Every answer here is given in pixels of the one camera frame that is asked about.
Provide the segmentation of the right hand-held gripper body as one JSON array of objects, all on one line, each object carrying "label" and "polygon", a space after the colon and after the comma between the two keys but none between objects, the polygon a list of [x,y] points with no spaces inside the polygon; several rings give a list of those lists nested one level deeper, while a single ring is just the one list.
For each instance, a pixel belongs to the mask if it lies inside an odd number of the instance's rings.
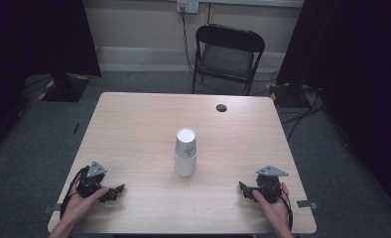
[{"label": "right hand-held gripper body", "polygon": [[269,203],[276,203],[279,199],[283,198],[283,190],[279,177],[286,177],[288,173],[273,166],[266,166],[265,168],[258,170],[256,174],[258,175],[256,179],[256,190],[258,190]]}]

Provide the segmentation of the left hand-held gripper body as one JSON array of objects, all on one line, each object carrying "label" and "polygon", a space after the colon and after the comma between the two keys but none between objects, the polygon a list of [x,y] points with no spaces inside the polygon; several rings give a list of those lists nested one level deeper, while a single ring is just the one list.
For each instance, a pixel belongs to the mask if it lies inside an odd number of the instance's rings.
[{"label": "left hand-held gripper body", "polygon": [[97,161],[93,161],[89,166],[82,168],[79,173],[76,191],[81,197],[89,197],[101,188],[100,183],[107,169]]}]

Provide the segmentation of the plain white paper cup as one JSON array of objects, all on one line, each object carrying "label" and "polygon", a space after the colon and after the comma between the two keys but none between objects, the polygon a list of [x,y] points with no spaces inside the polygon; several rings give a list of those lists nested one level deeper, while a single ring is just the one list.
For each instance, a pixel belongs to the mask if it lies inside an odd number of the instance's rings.
[{"label": "plain white paper cup", "polygon": [[181,177],[190,177],[196,170],[197,154],[190,157],[175,154],[175,171]]}]

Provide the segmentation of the printed white paper cup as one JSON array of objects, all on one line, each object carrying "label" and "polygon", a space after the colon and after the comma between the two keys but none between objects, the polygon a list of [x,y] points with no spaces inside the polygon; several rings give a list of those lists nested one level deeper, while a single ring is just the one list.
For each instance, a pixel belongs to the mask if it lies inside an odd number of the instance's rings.
[{"label": "printed white paper cup", "polygon": [[177,132],[175,153],[182,159],[196,154],[196,132],[193,129],[182,128]]}]

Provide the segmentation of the person's right hand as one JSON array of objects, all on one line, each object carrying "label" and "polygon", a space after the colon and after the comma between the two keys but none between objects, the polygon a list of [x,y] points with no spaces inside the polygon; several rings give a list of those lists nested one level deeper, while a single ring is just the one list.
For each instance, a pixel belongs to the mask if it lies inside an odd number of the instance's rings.
[{"label": "person's right hand", "polygon": [[253,195],[255,199],[260,203],[266,220],[268,221],[269,226],[271,227],[273,232],[274,229],[278,227],[288,227],[290,229],[288,208],[286,207],[289,192],[283,182],[281,183],[281,187],[283,190],[284,200],[279,200],[273,204],[269,203],[258,190],[253,191]]}]

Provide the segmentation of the person's left hand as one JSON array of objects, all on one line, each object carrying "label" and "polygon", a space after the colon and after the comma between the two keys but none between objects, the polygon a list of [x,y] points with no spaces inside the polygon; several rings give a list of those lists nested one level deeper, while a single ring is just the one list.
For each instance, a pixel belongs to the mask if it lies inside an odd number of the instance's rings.
[{"label": "person's left hand", "polygon": [[60,225],[71,230],[88,213],[92,205],[106,192],[108,187],[103,186],[89,197],[81,197],[75,188],[69,193],[69,202],[67,203],[64,215]]}]

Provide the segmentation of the grey tape strip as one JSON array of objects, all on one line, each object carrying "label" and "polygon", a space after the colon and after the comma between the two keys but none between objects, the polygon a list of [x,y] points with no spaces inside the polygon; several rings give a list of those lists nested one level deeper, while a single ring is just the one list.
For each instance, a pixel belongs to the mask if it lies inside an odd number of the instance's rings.
[{"label": "grey tape strip", "polygon": [[309,200],[298,200],[297,201],[298,207],[309,207],[310,209],[318,209],[319,205],[315,201],[309,201]]},{"label": "grey tape strip", "polygon": [[60,211],[62,205],[60,203],[56,203],[54,205],[45,206],[42,210],[43,213],[52,214],[54,211]]}]

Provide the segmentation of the black stand base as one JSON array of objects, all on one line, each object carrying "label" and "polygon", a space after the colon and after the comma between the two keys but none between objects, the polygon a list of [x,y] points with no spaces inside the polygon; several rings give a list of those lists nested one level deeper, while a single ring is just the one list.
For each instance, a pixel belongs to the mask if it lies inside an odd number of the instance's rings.
[{"label": "black stand base", "polygon": [[268,86],[270,98],[280,108],[311,108],[312,104],[302,89],[294,89],[289,84]]},{"label": "black stand base", "polygon": [[85,75],[52,74],[50,82],[38,99],[53,102],[78,102],[88,83],[89,78]]}]

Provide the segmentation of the black folding chair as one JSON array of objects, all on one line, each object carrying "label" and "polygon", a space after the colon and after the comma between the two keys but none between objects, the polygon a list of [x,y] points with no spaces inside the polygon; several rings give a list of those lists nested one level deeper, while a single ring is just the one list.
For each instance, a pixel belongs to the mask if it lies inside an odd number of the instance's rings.
[{"label": "black folding chair", "polygon": [[195,32],[196,51],[192,92],[196,78],[205,75],[244,84],[249,94],[265,41],[257,33],[218,24],[207,24]]}]

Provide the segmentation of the dark curtain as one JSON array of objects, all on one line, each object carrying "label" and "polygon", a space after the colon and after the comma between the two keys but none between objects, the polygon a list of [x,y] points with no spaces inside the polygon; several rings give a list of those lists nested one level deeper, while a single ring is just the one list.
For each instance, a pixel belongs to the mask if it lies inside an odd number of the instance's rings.
[{"label": "dark curtain", "polygon": [[304,0],[277,82],[321,90],[391,199],[391,0]]},{"label": "dark curtain", "polygon": [[0,138],[36,74],[100,76],[83,0],[0,0]]}]

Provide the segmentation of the white wall socket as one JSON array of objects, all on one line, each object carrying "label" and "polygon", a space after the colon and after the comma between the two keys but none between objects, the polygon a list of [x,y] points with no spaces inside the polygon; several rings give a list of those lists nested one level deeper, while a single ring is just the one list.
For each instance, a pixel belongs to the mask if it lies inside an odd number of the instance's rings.
[{"label": "white wall socket", "polygon": [[197,14],[199,3],[196,0],[177,0],[177,12]]}]

